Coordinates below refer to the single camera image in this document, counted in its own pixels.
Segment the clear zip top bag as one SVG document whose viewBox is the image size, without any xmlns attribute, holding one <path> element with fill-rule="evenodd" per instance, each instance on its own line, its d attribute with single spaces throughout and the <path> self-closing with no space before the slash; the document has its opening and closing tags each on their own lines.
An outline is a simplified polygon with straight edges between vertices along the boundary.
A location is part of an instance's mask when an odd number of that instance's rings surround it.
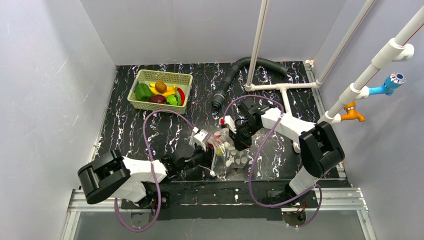
<svg viewBox="0 0 424 240">
<path fill-rule="evenodd" d="M 223 129 L 215 131 L 207 131 L 210 138 L 207 147 L 212 148 L 211 166 L 201 166 L 207 170 L 212 176 L 223 176 L 229 169 L 243 169 L 249 161 L 248 151 L 239 151 L 235 148 L 233 140 L 230 136 L 223 132 Z M 225 157 L 216 157 L 214 154 L 214 146 L 221 145 L 225 149 Z"/>
</svg>

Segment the red fake chili pepper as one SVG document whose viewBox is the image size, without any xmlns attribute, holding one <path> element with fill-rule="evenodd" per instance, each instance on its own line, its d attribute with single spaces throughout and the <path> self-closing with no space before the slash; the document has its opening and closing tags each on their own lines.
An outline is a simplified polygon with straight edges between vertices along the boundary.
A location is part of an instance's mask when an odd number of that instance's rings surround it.
<svg viewBox="0 0 424 240">
<path fill-rule="evenodd" d="M 185 103 L 185 100 L 186 100 L 185 92 L 180 87 L 177 88 L 177 92 L 179 93 L 180 98 L 181 98 L 180 106 L 183 106 L 184 103 Z"/>
</svg>

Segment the yellow fake banana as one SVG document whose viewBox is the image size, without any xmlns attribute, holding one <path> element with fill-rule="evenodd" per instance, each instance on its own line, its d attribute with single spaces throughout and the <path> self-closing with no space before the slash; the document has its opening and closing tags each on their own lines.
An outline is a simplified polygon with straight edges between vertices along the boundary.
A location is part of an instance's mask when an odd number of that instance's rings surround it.
<svg viewBox="0 0 424 240">
<path fill-rule="evenodd" d="M 169 96 L 169 95 L 171 95 L 171 94 L 176 94 L 177 93 L 177 85 L 176 84 L 173 84 L 173 85 L 167 85 L 167 92 L 165 92 L 165 93 L 159 93 L 159 92 L 157 92 L 156 90 L 155 90 L 155 83 L 150 83 L 149 84 L 149 88 L 150 88 L 150 90 L 152 91 L 152 93 L 154 94 L 154 95 L 162 95 L 162 96 L 164 96 L 164 97 L 167 97 L 167 96 Z"/>
</svg>

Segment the brown fake kiwi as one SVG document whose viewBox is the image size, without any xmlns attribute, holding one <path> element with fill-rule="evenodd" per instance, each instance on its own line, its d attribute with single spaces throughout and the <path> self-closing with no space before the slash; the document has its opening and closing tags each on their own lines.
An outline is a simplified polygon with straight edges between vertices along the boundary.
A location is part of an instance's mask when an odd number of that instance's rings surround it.
<svg viewBox="0 0 424 240">
<path fill-rule="evenodd" d="M 168 90 L 168 86 L 164 84 L 162 81 L 157 81 L 154 85 L 154 88 L 158 93 L 161 93 L 161 94 L 166 93 Z"/>
</svg>

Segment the dark green bell pepper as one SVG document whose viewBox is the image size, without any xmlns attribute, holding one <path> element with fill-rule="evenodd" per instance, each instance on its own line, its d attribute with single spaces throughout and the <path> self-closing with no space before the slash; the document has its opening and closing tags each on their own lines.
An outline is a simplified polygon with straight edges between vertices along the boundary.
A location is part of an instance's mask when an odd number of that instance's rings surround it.
<svg viewBox="0 0 424 240">
<path fill-rule="evenodd" d="M 154 94 L 146 83 L 138 83 L 135 87 L 135 98 L 137 101 L 148 102 Z"/>
</svg>

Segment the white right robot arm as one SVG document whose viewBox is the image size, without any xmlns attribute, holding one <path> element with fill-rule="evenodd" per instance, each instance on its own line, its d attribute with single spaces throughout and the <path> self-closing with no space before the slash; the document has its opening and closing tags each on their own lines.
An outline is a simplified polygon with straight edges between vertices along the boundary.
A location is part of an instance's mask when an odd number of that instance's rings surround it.
<svg viewBox="0 0 424 240">
<path fill-rule="evenodd" d="M 285 194 L 300 195 L 345 159 L 344 150 L 330 123 L 313 123 L 285 113 L 282 107 L 256 104 L 251 96 L 242 100 L 238 109 L 245 117 L 241 123 L 226 115 L 220 119 L 222 128 L 229 128 L 229 137 L 238 151 L 252 145 L 252 137 L 261 129 L 277 132 L 297 144 L 302 167 L 286 185 Z"/>
</svg>

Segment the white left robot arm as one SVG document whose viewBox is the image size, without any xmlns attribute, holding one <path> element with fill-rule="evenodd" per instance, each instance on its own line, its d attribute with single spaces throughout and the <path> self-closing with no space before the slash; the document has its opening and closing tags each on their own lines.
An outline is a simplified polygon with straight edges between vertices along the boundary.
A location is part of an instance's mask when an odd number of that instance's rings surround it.
<svg viewBox="0 0 424 240">
<path fill-rule="evenodd" d="M 183 144 L 171 154 L 154 161 L 125 157 L 119 150 L 96 158 L 82 166 L 77 175 L 88 204 L 98 204 L 108 198 L 139 203 L 147 196 L 145 183 L 155 181 L 192 181 L 202 177 L 211 166 L 215 150 L 211 144 Z"/>
</svg>

